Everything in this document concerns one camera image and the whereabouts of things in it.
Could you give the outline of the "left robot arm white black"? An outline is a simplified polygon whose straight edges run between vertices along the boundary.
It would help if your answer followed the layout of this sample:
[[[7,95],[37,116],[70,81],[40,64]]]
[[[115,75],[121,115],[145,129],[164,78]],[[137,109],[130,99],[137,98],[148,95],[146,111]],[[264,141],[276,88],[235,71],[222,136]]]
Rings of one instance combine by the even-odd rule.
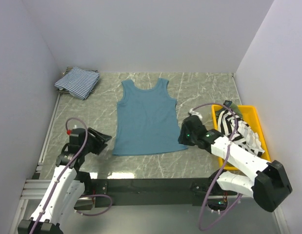
[[[80,171],[89,153],[99,155],[111,136],[92,128],[67,130],[69,141],[57,157],[52,180],[29,219],[20,221],[20,234],[61,234],[64,221],[82,197],[96,197],[89,173]]]

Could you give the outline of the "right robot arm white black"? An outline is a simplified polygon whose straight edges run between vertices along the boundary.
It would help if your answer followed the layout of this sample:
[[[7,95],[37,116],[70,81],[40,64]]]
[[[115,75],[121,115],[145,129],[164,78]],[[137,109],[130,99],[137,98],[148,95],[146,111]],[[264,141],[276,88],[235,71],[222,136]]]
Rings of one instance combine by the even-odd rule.
[[[285,168],[279,161],[269,162],[254,156],[219,131],[208,131],[198,116],[191,115],[183,121],[178,142],[198,146],[225,159],[243,173],[217,170],[209,182],[208,191],[213,194],[233,191],[253,198],[265,211],[273,212],[292,193]]]

